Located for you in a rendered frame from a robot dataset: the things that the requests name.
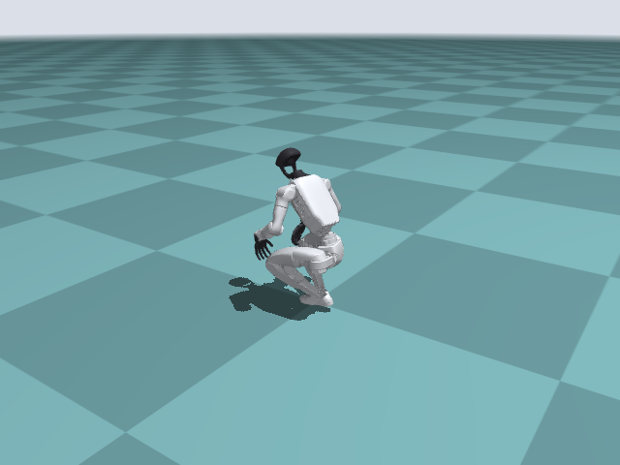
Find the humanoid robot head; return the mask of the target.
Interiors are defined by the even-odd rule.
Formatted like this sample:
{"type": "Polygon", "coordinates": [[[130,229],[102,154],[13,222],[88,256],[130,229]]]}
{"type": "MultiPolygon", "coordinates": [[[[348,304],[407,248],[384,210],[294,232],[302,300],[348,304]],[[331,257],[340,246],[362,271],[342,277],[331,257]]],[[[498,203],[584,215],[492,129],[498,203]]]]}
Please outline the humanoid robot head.
{"type": "Polygon", "coordinates": [[[276,159],[276,163],[275,165],[277,167],[279,167],[282,171],[282,173],[284,173],[284,175],[286,177],[288,177],[289,179],[294,179],[294,178],[299,178],[302,176],[307,176],[307,175],[311,175],[311,174],[307,174],[305,172],[303,172],[302,170],[296,170],[296,160],[300,157],[300,152],[295,149],[295,148],[286,148],[284,149],[277,157],[276,159]],[[293,167],[293,172],[288,174],[284,167],[289,167],[292,166],[293,167]]]}

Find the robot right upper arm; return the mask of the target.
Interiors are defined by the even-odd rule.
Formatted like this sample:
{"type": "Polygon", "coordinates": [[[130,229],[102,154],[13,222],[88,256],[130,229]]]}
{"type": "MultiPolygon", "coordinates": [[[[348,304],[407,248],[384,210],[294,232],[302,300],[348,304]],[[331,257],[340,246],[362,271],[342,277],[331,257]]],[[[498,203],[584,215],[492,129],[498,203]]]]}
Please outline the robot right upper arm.
{"type": "Polygon", "coordinates": [[[330,192],[330,194],[331,194],[331,196],[332,196],[332,198],[333,198],[333,200],[334,200],[334,202],[335,202],[335,204],[336,204],[336,206],[337,206],[337,209],[338,209],[338,214],[339,214],[339,213],[340,213],[340,211],[341,211],[341,204],[340,204],[339,200],[337,199],[337,197],[336,197],[335,193],[333,192],[333,190],[332,190],[332,188],[331,188],[331,183],[330,183],[330,180],[329,180],[329,179],[327,179],[327,178],[322,178],[322,180],[324,181],[324,183],[325,183],[325,185],[326,185],[326,187],[327,187],[328,191],[330,192]]]}

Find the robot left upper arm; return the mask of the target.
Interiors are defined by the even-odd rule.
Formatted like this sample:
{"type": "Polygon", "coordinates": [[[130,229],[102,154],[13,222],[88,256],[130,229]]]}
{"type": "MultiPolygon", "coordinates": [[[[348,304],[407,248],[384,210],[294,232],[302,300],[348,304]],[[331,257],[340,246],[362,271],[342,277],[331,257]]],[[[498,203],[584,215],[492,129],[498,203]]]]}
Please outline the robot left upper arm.
{"type": "Polygon", "coordinates": [[[276,192],[276,202],[273,209],[272,229],[269,234],[279,236],[284,227],[283,221],[287,213],[289,202],[295,198],[295,185],[290,184],[279,188],[276,192]]]}

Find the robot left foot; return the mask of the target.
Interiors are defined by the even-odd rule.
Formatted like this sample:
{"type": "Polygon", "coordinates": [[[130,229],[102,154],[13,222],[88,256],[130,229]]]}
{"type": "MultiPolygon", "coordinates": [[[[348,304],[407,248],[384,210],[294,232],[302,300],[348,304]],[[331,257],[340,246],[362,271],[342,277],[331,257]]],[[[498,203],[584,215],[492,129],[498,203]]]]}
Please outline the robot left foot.
{"type": "Polygon", "coordinates": [[[309,294],[303,294],[299,300],[301,303],[309,304],[309,305],[321,305],[324,307],[331,306],[333,304],[333,300],[329,294],[321,294],[322,298],[315,298],[309,294]]]}

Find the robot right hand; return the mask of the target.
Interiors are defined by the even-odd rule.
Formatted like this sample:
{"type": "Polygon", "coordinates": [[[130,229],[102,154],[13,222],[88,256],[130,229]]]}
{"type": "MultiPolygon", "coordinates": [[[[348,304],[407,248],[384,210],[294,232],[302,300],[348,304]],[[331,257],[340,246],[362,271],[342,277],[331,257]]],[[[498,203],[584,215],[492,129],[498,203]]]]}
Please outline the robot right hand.
{"type": "Polygon", "coordinates": [[[304,230],[305,230],[305,226],[302,223],[302,221],[300,220],[300,224],[297,225],[297,227],[294,229],[293,231],[293,235],[292,235],[292,244],[294,244],[295,246],[299,246],[298,244],[298,240],[300,240],[301,235],[303,234],[304,230]]]}

